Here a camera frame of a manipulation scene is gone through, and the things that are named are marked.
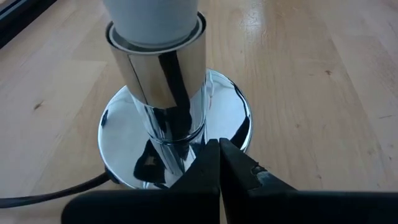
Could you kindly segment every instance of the black cable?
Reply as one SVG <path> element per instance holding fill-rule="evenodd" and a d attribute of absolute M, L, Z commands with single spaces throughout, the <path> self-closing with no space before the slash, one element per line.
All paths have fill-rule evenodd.
<path fill-rule="evenodd" d="M 86 190 L 97 187 L 109 180 L 108 174 L 105 172 L 94 179 L 87 182 L 79 184 L 77 186 L 71 187 L 69 189 L 61 190 L 59 192 L 54 192 L 50 194 L 35 195 L 28 197 L 16 197 L 16 198 L 0 198 L 0 208 L 13 208 L 20 207 L 24 205 L 32 205 L 35 203 L 46 202 L 48 200 L 53 200 L 57 198 L 66 197 L 69 195 L 84 192 Z"/>

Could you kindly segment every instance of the round metal base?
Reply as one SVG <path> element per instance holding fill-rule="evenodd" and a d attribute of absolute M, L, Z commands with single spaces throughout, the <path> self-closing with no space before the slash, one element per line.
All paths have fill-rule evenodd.
<path fill-rule="evenodd" d="M 207 73 L 207 139 L 239 139 L 241 150 L 246 151 L 252 137 L 252 116 L 247 100 L 224 75 L 210 69 Z M 132 96 L 124 86 L 109 101 L 98 127 L 101 157 L 121 183 L 135 189 L 148 188 L 147 182 L 133 175 L 148 140 Z"/>

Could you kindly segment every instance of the reflective surface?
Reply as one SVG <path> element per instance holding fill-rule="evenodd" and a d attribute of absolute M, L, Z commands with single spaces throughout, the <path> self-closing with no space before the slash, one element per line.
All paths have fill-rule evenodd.
<path fill-rule="evenodd" d="M 164 188 L 183 175 L 209 139 L 232 139 L 238 132 L 245 151 L 252 136 L 250 108 L 237 86 L 214 70 L 207 71 L 205 108 L 206 121 L 192 138 L 173 144 L 150 141 L 134 100 L 123 87 L 108 103 L 98 128 L 106 167 L 127 186 Z M 141 169 L 148 164 L 153 164 L 150 170 Z"/>
<path fill-rule="evenodd" d="M 206 73 L 206 20 L 198 13 L 196 28 L 183 42 L 148 49 L 124 40 L 112 23 L 106 38 L 119 70 L 136 100 L 154 108 L 188 106 L 203 86 Z"/>

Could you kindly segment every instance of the wooden table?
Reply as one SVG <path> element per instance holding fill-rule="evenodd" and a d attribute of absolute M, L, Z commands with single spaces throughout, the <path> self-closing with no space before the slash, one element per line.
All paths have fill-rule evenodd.
<path fill-rule="evenodd" d="M 398 190 L 397 1 L 200 0 L 200 10 L 208 66 L 251 104 L 250 156 L 298 189 Z M 108 22 L 100 0 L 59 0 L 0 50 L 0 197 L 103 172 L 97 125 L 124 85 Z M 69 200 L 0 210 L 0 223 L 58 223 Z"/>

